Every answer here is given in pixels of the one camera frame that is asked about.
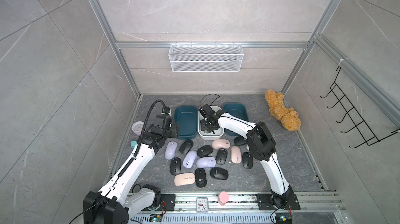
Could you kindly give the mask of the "brown teddy bear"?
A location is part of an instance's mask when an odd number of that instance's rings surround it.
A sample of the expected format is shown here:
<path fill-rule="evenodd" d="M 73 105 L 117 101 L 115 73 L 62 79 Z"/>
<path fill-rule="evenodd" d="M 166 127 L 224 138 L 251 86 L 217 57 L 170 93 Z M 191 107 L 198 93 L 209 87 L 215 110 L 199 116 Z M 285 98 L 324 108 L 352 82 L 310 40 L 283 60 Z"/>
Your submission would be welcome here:
<path fill-rule="evenodd" d="M 269 106 L 270 115 L 278 120 L 283 128 L 288 131 L 299 131 L 301 128 L 301 120 L 299 114 L 294 108 L 286 108 L 283 104 L 284 94 L 268 90 L 265 99 Z"/>

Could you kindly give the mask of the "left green circuit board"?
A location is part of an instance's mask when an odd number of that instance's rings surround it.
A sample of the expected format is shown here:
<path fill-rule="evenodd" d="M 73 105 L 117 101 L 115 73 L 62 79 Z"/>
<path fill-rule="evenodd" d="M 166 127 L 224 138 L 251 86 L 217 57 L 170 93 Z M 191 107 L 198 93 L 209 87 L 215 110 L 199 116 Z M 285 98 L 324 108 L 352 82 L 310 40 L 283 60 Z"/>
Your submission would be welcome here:
<path fill-rule="evenodd" d="M 153 223 L 156 223 L 156 222 L 162 222 L 162 220 L 163 220 L 163 215 L 162 214 L 151 214 L 150 216 L 149 216 L 149 222 L 153 222 Z"/>

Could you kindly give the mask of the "green circuit board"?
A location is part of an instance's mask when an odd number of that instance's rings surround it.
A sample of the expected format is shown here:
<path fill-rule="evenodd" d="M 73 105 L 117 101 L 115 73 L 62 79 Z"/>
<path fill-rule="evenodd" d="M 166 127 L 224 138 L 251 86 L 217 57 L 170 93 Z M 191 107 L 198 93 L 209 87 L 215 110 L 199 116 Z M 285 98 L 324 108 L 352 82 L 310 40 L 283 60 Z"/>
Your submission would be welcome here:
<path fill-rule="evenodd" d="M 292 224 L 292 216 L 276 216 L 275 223 L 276 224 Z"/>
<path fill-rule="evenodd" d="M 163 215 L 162 214 L 151 214 L 150 216 L 149 216 L 149 222 L 153 222 L 153 223 L 156 223 L 156 222 L 162 222 L 162 220 L 163 220 Z"/>

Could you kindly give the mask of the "teal storage box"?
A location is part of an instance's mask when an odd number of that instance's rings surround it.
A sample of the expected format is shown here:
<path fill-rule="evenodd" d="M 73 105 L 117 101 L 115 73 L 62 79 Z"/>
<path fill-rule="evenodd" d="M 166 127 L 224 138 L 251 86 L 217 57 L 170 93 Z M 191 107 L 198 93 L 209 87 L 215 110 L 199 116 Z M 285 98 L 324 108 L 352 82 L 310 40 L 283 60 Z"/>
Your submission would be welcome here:
<path fill-rule="evenodd" d="M 177 139 L 194 139 L 198 134 L 198 109 L 193 105 L 181 105 L 175 109 L 174 119 L 179 125 Z"/>
<path fill-rule="evenodd" d="M 244 121 L 249 121 L 248 114 L 246 108 L 243 104 L 240 103 L 226 103 L 222 109 L 224 112 L 229 113 L 230 115 L 239 118 Z"/>

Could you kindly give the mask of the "purple mouse far left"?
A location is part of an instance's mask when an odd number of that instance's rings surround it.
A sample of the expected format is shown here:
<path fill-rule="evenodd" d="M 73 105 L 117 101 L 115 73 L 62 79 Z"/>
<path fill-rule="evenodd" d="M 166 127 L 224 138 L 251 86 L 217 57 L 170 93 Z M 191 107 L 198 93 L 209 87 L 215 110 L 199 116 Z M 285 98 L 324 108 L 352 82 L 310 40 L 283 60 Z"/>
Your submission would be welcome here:
<path fill-rule="evenodd" d="M 178 143 L 175 141 L 171 141 L 167 144 L 165 151 L 165 159 L 171 160 L 175 157 L 176 150 L 178 148 Z"/>

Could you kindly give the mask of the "purple round alarm clock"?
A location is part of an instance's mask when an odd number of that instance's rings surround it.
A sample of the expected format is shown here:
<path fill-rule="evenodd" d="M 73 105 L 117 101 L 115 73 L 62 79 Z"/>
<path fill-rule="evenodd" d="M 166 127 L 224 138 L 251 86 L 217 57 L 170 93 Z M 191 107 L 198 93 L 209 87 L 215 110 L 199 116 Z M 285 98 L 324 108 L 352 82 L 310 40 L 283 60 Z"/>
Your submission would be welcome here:
<path fill-rule="evenodd" d="M 137 121 L 134 122 L 131 126 L 131 130 L 135 135 L 140 135 L 142 130 L 143 130 L 144 122 L 143 121 Z"/>

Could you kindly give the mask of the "white square desk clock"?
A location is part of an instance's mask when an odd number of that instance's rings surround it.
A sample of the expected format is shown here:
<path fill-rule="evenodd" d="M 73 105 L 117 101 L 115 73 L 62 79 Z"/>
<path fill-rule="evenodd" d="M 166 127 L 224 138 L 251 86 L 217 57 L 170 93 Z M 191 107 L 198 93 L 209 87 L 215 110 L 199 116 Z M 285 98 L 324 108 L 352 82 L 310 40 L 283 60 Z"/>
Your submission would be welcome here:
<path fill-rule="evenodd" d="M 208 213 L 208 198 L 207 197 L 199 197 L 196 199 L 196 212 L 198 214 Z"/>

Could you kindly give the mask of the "black mouse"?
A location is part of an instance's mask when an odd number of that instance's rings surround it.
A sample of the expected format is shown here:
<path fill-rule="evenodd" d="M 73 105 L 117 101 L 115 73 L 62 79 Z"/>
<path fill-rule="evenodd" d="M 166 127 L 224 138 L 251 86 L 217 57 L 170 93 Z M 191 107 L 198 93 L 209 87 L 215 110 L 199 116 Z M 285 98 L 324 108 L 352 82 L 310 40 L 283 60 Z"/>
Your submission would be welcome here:
<path fill-rule="evenodd" d="M 226 149 L 219 149 L 216 155 L 216 163 L 223 165 L 226 163 L 228 151 Z"/>
<path fill-rule="evenodd" d="M 197 168 L 195 170 L 195 184 L 199 188 L 203 188 L 207 185 L 206 172 L 203 168 Z"/>
<path fill-rule="evenodd" d="M 197 155 L 198 157 L 202 158 L 202 157 L 206 157 L 208 155 L 211 155 L 213 153 L 214 149 L 211 145 L 205 145 L 200 147 L 197 150 Z"/>
<path fill-rule="evenodd" d="M 181 173 L 181 164 L 182 161 L 179 157 L 175 157 L 171 160 L 170 173 L 173 176 L 179 175 Z"/>
<path fill-rule="evenodd" d="M 204 133 L 211 133 L 211 132 L 214 132 L 214 131 L 213 131 L 213 128 L 210 127 L 210 126 L 208 126 L 208 125 L 202 126 L 202 127 L 201 127 L 201 131 L 203 131 Z"/>
<path fill-rule="evenodd" d="M 235 146 L 245 146 L 248 144 L 248 140 L 245 139 L 243 136 L 235 137 L 233 142 Z"/>
<path fill-rule="evenodd" d="M 242 164 L 245 169 L 252 169 L 253 168 L 253 155 L 250 152 L 244 152 L 242 154 Z"/>
<path fill-rule="evenodd" d="M 227 170 L 220 168 L 220 167 L 214 167 L 210 170 L 210 176 L 213 179 L 217 180 L 227 180 L 229 177 L 229 173 Z"/>
<path fill-rule="evenodd" d="M 189 151 L 193 148 L 193 141 L 192 140 L 185 140 L 179 148 L 179 152 L 181 154 L 188 154 Z"/>

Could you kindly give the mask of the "pink cylinder cup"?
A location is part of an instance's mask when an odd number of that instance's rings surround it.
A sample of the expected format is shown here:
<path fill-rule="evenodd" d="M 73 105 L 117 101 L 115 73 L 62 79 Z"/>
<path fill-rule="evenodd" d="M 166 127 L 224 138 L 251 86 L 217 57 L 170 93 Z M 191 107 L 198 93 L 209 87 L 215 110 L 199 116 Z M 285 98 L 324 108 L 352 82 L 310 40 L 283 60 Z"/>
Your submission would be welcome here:
<path fill-rule="evenodd" d="M 226 191 L 223 191 L 218 196 L 218 204 L 224 206 L 229 201 L 229 194 Z"/>

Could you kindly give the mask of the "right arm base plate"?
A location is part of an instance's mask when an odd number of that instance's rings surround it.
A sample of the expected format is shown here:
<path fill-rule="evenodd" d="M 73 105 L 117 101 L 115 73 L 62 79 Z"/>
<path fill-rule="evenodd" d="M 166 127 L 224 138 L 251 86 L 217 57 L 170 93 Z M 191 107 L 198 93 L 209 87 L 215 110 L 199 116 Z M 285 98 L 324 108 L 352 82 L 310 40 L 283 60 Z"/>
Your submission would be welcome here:
<path fill-rule="evenodd" d="M 259 210 L 276 210 L 278 205 L 275 204 L 273 195 L 270 193 L 255 194 L 255 201 L 258 204 Z M 292 195 L 285 205 L 280 206 L 283 210 L 301 210 L 297 195 Z"/>

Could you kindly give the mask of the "white storage box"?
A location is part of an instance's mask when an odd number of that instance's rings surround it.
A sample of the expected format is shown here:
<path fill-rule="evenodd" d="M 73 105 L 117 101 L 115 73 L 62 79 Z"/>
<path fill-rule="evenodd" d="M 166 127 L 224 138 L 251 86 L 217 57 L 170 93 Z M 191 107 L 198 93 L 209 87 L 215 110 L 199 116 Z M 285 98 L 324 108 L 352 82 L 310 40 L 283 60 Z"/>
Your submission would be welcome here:
<path fill-rule="evenodd" d="M 221 110 L 220 107 L 218 106 L 211 106 L 212 109 L 214 109 L 215 111 Z M 198 126 L 198 132 L 201 136 L 201 138 L 203 140 L 216 140 L 216 139 L 220 139 L 223 134 L 225 133 L 225 130 L 221 127 L 218 130 L 215 131 L 215 133 L 204 133 L 203 131 L 201 131 L 201 127 L 200 127 L 200 120 L 204 119 L 203 116 L 199 113 L 199 126 Z"/>

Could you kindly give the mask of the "pink mouse upper centre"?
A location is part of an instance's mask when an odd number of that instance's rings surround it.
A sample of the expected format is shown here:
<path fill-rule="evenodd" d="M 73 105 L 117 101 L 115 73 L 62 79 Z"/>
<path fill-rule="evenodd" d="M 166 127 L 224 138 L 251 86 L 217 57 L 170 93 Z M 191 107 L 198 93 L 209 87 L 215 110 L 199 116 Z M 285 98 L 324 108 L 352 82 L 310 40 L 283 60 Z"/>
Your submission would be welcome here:
<path fill-rule="evenodd" d="M 230 141 L 227 139 L 217 139 L 212 142 L 211 146 L 214 149 L 218 150 L 218 149 L 228 149 L 230 148 L 231 144 Z"/>

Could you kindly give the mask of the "pink flat mouse front left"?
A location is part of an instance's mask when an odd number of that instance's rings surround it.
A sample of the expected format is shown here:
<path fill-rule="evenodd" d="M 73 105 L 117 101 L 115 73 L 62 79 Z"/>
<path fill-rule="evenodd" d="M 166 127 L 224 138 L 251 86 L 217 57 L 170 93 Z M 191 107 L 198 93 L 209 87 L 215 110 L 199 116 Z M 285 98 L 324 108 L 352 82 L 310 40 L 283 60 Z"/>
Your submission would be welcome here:
<path fill-rule="evenodd" d="M 175 186 L 189 185 L 196 182 L 194 173 L 179 174 L 174 177 Z"/>

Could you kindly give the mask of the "purple mouse lower centre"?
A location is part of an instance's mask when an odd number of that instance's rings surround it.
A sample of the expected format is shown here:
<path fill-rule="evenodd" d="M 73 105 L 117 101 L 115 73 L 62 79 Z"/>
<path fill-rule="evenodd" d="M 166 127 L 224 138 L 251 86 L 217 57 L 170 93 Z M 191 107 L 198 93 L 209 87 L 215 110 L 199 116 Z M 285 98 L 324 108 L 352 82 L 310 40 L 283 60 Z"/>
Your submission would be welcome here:
<path fill-rule="evenodd" d="M 216 166 L 216 160 L 212 156 L 206 156 L 199 158 L 196 162 L 198 168 L 214 168 Z"/>

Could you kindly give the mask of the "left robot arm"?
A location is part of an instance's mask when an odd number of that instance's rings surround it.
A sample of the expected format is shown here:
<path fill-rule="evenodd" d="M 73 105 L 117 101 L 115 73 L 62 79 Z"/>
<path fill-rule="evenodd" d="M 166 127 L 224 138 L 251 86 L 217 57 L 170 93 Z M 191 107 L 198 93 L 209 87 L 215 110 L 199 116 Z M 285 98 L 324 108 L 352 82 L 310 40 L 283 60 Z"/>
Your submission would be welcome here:
<path fill-rule="evenodd" d="M 98 192 L 90 191 L 84 198 L 80 216 L 85 224 L 127 224 L 132 216 L 143 209 L 155 210 L 162 204 L 160 188 L 149 184 L 129 195 L 142 170 L 164 146 L 165 141 L 178 136 L 178 124 L 162 100 L 154 101 L 149 110 L 152 111 L 157 103 L 162 105 L 162 112 L 150 125 L 148 120 L 151 114 L 147 113 L 129 158 Z"/>

